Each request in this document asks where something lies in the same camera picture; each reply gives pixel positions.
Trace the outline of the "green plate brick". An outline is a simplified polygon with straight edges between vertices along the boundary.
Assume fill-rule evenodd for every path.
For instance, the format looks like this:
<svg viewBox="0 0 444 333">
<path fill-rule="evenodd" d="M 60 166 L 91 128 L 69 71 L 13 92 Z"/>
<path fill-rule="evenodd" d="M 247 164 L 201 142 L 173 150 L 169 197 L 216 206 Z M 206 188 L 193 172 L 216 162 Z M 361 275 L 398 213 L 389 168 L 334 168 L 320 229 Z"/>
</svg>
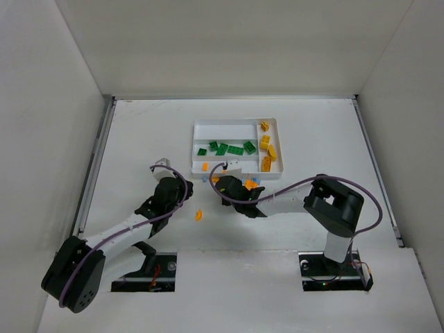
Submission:
<svg viewBox="0 0 444 333">
<path fill-rule="evenodd" d="M 238 147 L 238 146 L 229 146 L 228 153 L 233 154 L 233 155 L 243 155 L 244 148 Z"/>
</svg>

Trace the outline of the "green two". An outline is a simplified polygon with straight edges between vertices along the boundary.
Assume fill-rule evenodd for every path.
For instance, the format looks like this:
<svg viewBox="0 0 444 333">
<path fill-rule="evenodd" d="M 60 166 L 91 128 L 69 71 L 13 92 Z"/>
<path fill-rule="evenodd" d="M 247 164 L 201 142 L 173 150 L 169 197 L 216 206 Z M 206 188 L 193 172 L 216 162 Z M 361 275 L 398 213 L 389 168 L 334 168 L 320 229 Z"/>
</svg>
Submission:
<svg viewBox="0 0 444 333">
<path fill-rule="evenodd" d="M 220 143 L 218 150 L 216 151 L 216 156 L 224 156 L 228 152 L 229 146 L 224 143 Z"/>
</svg>

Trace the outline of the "long yellow brick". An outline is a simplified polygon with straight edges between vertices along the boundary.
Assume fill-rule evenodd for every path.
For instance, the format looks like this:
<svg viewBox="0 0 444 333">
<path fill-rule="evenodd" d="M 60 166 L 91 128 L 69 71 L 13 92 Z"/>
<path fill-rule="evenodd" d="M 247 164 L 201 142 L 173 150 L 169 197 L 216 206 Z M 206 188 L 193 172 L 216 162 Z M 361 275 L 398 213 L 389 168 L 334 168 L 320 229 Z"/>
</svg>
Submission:
<svg viewBox="0 0 444 333">
<path fill-rule="evenodd" d="M 262 167 L 261 167 L 262 172 L 270 172 L 272 163 L 273 163 L 273 160 L 270 156 L 264 156 L 264 158 L 262 160 Z"/>
</svg>

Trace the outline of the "green small square brick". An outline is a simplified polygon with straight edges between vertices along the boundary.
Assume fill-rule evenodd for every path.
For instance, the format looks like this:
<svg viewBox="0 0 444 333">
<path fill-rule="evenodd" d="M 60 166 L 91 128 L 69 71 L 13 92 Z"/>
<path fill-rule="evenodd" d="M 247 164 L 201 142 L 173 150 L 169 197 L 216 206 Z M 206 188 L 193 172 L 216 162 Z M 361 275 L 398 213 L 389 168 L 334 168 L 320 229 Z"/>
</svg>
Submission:
<svg viewBox="0 0 444 333">
<path fill-rule="evenodd" d="M 211 151 L 218 151 L 219 145 L 216 141 L 210 142 L 209 147 Z"/>
</svg>

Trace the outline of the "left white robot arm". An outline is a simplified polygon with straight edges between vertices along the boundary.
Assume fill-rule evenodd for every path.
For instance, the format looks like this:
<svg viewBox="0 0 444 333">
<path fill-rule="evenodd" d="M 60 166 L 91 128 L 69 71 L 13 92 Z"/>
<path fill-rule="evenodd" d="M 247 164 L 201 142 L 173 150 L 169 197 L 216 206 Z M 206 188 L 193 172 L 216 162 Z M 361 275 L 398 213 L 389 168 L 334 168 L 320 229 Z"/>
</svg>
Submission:
<svg viewBox="0 0 444 333">
<path fill-rule="evenodd" d="M 99 289 L 134 271 L 149 272 L 156 250 L 147 240 L 159 233 L 173 213 L 193 194 L 192 182 L 177 174 L 163 177 L 155 191 L 125 221 L 94 236 L 71 235 L 61 245 L 41 288 L 77 314 Z"/>
</svg>

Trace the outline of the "small yellow square brick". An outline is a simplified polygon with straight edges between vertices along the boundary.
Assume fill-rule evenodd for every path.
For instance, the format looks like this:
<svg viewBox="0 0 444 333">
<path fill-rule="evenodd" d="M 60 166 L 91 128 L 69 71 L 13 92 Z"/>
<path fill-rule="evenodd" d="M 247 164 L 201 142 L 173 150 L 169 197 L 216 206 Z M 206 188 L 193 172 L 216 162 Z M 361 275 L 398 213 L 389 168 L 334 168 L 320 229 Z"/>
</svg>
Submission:
<svg viewBox="0 0 444 333">
<path fill-rule="evenodd" d="M 270 128 L 270 124 L 267 121 L 263 121 L 260 123 L 260 127 L 264 132 L 267 132 Z"/>
</svg>

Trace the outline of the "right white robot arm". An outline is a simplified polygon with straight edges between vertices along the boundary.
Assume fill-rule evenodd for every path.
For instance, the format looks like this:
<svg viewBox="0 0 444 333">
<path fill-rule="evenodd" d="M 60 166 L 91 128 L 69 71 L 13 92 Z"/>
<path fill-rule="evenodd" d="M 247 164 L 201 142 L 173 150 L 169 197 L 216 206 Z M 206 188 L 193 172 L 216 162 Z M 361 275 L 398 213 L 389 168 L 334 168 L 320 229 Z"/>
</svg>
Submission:
<svg viewBox="0 0 444 333">
<path fill-rule="evenodd" d="M 327 230 L 324 257 L 337 263 L 346 259 L 364 205 L 361 194 L 331 178 L 309 181 L 280 195 L 269 193 L 266 200 L 259 199 L 264 187 L 247 189 L 234 176 L 219 178 L 214 187 L 223 205 L 231 205 L 252 219 L 289 213 L 311 215 Z"/>
</svg>

